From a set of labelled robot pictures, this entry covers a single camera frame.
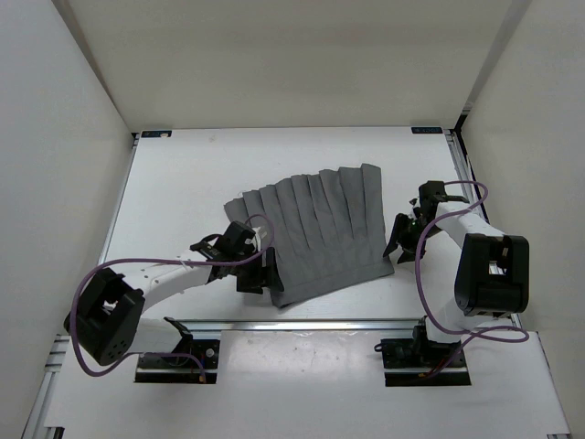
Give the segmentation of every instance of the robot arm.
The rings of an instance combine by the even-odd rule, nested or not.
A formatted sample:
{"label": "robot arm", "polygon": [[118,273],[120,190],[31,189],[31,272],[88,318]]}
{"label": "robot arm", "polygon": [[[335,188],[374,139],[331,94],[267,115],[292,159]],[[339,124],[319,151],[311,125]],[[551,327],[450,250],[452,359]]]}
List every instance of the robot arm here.
{"label": "robot arm", "polygon": [[[191,265],[191,262],[238,262],[259,252],[259,231],[234,221],[223,235],[210,235],[165,263],[115,272],[99,270],[80,296],[77,335],[80,344],[100,364],[108,366],[127,352],[173,351],[187,334],[171,318],[141,320],[153,305],[187,288],[209,284],[228,275],[237,277],[237,290],[261,294],[262,287],[282,290],[274,249],[262,257],[230,266]],[[65,320],[69,332],[69,316]]]}
{"label": "robot arm", "polygon": [[[467,199],[449,196],[444,183],[429,181],[412,200],[410,215],[398,214],[385,255],[399,246],[399,263],[414,261],[424,228],[435,218],[469,208]],[[481,323],[523,312],[528,303],[528,242],[508,236],[471,211],[442,219],[429,237],[446,231],[462,249],[454,286],[454,297],[437,313],[441,325],[453,330],[471,330]],[[428,340],[442,344],[459,341],[425,319]]]}

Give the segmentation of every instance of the white wall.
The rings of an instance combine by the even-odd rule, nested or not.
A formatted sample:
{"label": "white wall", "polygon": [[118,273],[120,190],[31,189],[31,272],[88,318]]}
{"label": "white wall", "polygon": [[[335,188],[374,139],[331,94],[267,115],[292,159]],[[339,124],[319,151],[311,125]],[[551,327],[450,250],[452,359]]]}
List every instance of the white wall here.
{"label": "white wall", "polygon": [[523,321],[585,437],[585,2],[533,1],[463,135],[490,220],[530,242]]}
{"label": "white wall", "polygon": [[132,138],[48,0],[0,2],[0,436],[19,438]]}
{"label": "white wall", "polygon": [[453,128],[511,4],[55,1],[133,131]]}

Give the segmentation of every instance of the white table surface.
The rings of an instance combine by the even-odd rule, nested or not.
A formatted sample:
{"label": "white table surface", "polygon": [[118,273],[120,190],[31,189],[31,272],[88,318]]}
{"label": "white table surface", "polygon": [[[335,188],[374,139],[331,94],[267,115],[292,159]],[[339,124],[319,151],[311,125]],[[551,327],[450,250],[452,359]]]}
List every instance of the white table surface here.
{"label": "white table surface", "polygon": [[[456,180],[442,134],[409,127],[174,130],[137,146],[107,259],[174,258],[229,221],[223,205],[243,190],[294,174],[371,163],[382,168],[387,239],[394,217],[430,179]],[[450,186],[450,193],[461,188]],[[460,250],[444,233],[433,237],[422,263],[431,305],[453,294]],[[399,253],[392,255],[393,262]],[[156,305],[145,316],[208,320],[403,319],[423,315],[413,264],[383,279],[279,310],[265,295],[236,292],[227,278]]]}
{"label": "white table surface", "polygon": [[466,348],[472,385],[387,388],[385,334],[224,331],[215,385],[134,383],[136,360],[94,379],[71,349],[46,426],[63,439],[546,439],[568,433],[535,333]]}
{"label": "white table surface", "polygon": [[[190,130],[142,139],[107,257],[172,258],[199,238],[222,232],[229,223],[223,204],[240,191],[362,162],[382,168],[387,237],[420,184],[456,179],[444,137],[413,135],[409,128]],[[429,242],[422,264],[432,306],[452,296],[460,255],[443,235]],[[146,316],[418,318],[423,311],[412,270],[411,264],[396,266],[388,278],[282,311],[268,297],[236,293],[235,282],[226,279],[180,294]],[[471,343],[465,352],[472,386],[409,389],[384,387],[373,346],[385,336],[366,330],[224,331],[218,383],[208,386],[134,383],[135,359],[92,379],[69,347],[46,425],[65,427],[64,439],[544,439],[568,432],[536,334],[521,345]]]}

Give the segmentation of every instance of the black bracket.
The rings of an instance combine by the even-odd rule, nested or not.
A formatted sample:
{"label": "black bracket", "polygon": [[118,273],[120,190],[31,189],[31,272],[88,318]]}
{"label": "black bracket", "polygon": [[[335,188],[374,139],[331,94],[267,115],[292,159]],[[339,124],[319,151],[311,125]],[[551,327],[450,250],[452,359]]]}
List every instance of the black bracket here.
{"label": "black bracket", "polygon": [[[180,322],[165,317],[181,334],[173,353],[188,353],[199,359],[205,369],[206,384],[218,380],[219,345],[217,339],[193,339],[193,334]],[[138,360],[134,382],[203,384],[199,366],[192,359],[145,356]]]}
{"label": "black bracket", "polygon": [[416,325],[412,338],[384,338],[374,347],[382,353],[386,387],[465,386],[470,385],[465,354],[460,352],[445,371],[432,378],[422,372],[404,369],[424,369],[427,372],[440,365],[461,343],[437,343],[428,340],[424,323]]}

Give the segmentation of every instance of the gray cloth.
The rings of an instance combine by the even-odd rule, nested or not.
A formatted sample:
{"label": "gray cloth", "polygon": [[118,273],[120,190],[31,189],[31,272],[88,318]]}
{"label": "gray cloth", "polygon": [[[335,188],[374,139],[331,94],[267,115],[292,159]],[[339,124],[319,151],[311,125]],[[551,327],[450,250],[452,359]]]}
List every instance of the gray cloth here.
{"label": "gray cloth", "polygon": [[[386,248],[382,175],[377,166],[292,176],[225,205],[230,220],[262,213],[274,223],[278,307],[394,273]],[[262,218],[251,221],[264,226]],[[263,244],[269,237],[263,238]]]}

